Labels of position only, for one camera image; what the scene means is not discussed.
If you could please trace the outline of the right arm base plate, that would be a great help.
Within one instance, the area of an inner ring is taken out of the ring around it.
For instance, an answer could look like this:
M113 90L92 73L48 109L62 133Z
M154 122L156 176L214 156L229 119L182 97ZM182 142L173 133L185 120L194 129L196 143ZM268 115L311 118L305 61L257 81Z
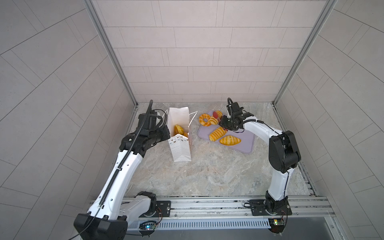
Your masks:
M244 207L250 209L252 216L290 216L292 210L288 198L281 201L271 200L249 200Z

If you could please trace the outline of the white cartoon paper bag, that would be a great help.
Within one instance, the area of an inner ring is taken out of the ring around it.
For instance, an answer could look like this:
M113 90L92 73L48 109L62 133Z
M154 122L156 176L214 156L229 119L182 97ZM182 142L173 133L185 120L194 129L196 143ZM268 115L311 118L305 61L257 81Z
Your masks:
M190 112L188 107L172 108L168 110L167 126L171 138L168 140L174 162L191 162L191 123L197 115L197 111ZM180 125L189 137L174 135L174 126Z

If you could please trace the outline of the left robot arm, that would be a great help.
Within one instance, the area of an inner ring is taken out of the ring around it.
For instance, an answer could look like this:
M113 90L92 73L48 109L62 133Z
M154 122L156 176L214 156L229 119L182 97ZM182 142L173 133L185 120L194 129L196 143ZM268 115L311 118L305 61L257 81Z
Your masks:
M100 195L86 214L78 214L74 227L83 240L122 240L128 226L140 216L152 217L158 213L154 193L141 191L127 205L125 213L121 206L125 191L147 150L157 143L170 139L166 125L151 129L137 128L121 142L120 152Z

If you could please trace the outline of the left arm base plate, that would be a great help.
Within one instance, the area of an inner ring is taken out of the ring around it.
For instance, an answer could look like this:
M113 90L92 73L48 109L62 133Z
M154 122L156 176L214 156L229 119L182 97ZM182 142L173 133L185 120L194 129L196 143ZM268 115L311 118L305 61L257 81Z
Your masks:
M171 212L171 201L157 201L156 209L151 214L142 214L140 218L158 218L159 213L163 215L163 218L170 216Z

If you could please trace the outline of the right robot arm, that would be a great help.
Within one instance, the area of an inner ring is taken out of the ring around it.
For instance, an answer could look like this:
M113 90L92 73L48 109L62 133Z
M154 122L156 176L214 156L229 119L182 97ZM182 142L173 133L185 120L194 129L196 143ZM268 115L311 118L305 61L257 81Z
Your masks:
M294 169L301 160L296 137L291 131L276 130L253 114L242 109L228 108L228 115L223 116L219 125L231 131L243 129L265 141L269 146L269 162L273 175L266 199L263 203L250 203L257 214L282 215L292 214L288 202L287 189Z

